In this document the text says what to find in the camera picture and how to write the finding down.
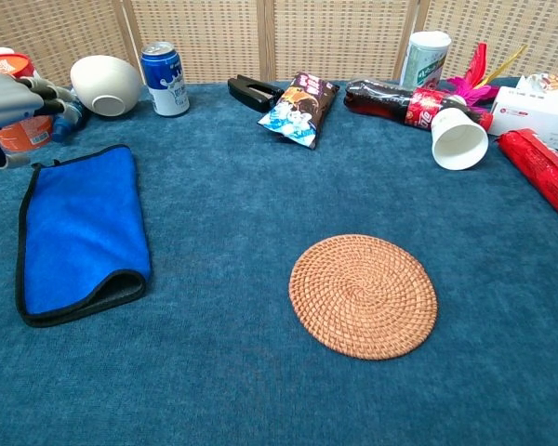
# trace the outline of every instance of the blue soda can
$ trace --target blue soda can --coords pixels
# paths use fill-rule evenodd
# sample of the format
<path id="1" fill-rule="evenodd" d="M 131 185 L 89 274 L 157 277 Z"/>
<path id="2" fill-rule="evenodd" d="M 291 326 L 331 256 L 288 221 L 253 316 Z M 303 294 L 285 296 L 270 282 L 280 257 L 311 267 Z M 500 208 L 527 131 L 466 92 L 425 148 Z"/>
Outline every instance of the blue soda can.
<path id="1" fill-rule="evenodd" d="M 142 49 L 140 65 L 145 74 L 155 112 L 176 116 L 188 110 L 184 73 L 178 51 L 169 42 L 154 42 Z"/>

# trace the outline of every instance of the orange container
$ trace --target orange container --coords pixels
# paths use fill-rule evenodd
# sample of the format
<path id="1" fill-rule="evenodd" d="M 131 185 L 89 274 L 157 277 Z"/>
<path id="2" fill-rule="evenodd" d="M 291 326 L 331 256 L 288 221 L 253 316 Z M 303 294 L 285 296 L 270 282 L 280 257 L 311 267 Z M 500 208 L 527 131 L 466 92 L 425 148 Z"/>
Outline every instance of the orange container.
<path id="1" fill-rule="evenodd" d="M 35 68 L 24 54 L 0 54 L 0 72 L 14 77 L 33 76 Z M 5 151 L 34 151 L 50 141 L 52 118 L 36 116 L 7 125 L 0 130 L 0 146 Z"/>

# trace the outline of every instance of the cola bottle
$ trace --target cola bottle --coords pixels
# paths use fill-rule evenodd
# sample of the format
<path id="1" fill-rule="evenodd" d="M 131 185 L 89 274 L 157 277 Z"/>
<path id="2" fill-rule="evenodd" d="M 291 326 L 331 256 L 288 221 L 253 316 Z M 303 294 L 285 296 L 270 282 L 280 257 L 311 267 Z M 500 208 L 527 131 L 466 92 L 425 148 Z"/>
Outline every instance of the cola bottle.
<path id="1" fill-rule="evenodd" d="M 436 113 L 449 108 L 461 110 L 486 131 L 493 119 L 491 113 L 467 107 L 462 99 L 445 91 L 408 90 L 372 79 L 350 81 L 345 87 L 344 103 L 352 112 L 381 116 L 427 130 Z"/>

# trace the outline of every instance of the round woven coaster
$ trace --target round woven coaster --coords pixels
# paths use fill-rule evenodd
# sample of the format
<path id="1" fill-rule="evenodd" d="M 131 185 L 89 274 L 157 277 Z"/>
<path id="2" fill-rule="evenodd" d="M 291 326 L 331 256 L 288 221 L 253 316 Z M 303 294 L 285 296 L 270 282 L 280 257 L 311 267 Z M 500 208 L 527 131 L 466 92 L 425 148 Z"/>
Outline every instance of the round woven coaster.
<path id="1" fill-rule="evenodd" d="M 339 235 L 310 247 L 291 272 L 289 298 L 312 336 L 367 360 L 406 354 L 436 321 L 436 293 L 421 264 L 365 235 Z"/>

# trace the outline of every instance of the red bottle label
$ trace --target red bottle label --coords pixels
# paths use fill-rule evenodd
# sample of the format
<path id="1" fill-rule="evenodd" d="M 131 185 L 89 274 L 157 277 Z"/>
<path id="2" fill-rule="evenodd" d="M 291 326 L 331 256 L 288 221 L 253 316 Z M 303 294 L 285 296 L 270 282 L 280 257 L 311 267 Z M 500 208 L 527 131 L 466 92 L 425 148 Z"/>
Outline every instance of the red bottle label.
<path id="1" fill-rule="evenodd" d="M 446 93 L 442 91 L 417 88 L 409 101 L 405 123 L 429 130 L 445 96 Z"/>

